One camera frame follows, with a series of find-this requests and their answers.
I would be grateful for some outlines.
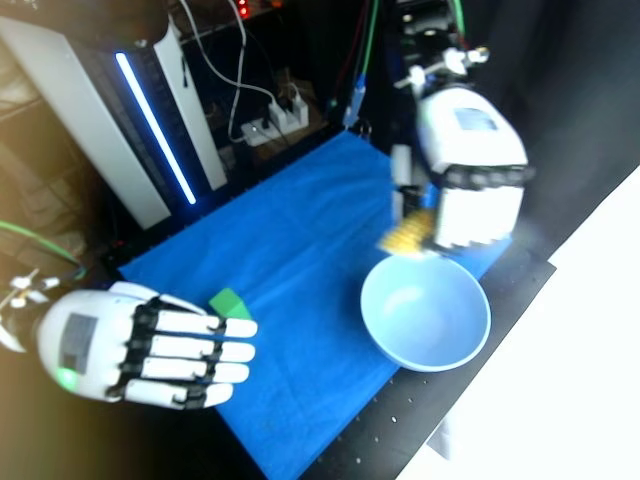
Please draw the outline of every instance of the blue tablecloth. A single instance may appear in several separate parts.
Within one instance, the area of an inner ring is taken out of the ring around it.
[[[257,354],[218,410],[269,478],[302,474],[398,368],[360,314],[392,188],[389,158],[343,133],[121,269],[203,307],[243,298]],[[479,277],[507,244],[456,260]]]

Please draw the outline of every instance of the power strip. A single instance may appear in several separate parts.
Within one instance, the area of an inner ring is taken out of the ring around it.
[[[288,135],[309,126],[309,106],[300,95],[293,100],[293,111],[284,110],[280,105],[269,105],[269,127],[264,128],[262,118],[243,124],[240,129],[247,145],[257,147],[277,140],[280,135]]]

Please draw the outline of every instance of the yellow object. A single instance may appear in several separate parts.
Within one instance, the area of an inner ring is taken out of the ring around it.
[[[423,250],[422,242],[433,234],[434,225],[433,210],[416,210],[387,233],[380,241],[379,247],[392,255],[420,253]]]

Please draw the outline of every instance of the green indicator light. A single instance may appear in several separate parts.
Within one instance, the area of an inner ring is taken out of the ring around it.
[[[67,390],[73,390],[76,388],[76,383],[78,382],[78,374],[73,370],[68,368],[59,368],[56,377],[58,379],[58,383],[62,385]]]

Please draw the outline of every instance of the green wire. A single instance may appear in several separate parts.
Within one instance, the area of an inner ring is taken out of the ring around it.
[[[42,245],[43,247],[48,248],[49,250],[51,250],[52,252],[56,253],[57,255],[66,258],[67,260],[75,263],[76,265],[78,265],[78,267],[80,267],[80,271],[74,276],[74,278],[76,280],[81,279],[82,277],[84,277],[85,273],[87,273],[87,269],[85,267],[82,266],[82,264],[80,263],[80,261],[74,257],[71,253],[69,253],[67,250],[65,250],[64,248],[56,245],[55,243],[51,242],[50,240],[47,240],[46,238],[38,235],[35,232],[32,232],[31,230],[24,228],[24,227],[20,227],[18,225],[14,225],[13,223],[9,223],[9,222],[5,222],[0,220],[0,229],[1,230],[7,230],[9,232],[13,232],[13,233],[17,233],[18,235],[22,235],[23,237],[27,237],[27,238],[31,238],[33,240],[36,240],[40,245]]]
[[[462,12],[462,2],[461,0],[453,0],[453,9],[456,14],[456,25],[458,25],[458,33],[464,37],[466,35],[466,30],[464,28],[464,13]]]
[[[369,59],[371,58],[371,47],[373,46],[373,32],[376,29],[376,17],[378,15],[379,0],[373,0],[373,11],[371,12],[371,23],[369,24],[369,38],[367,39],[367,50],[364,55],[364,63],[362,64],[362,75],[367,74],[369,69]]]

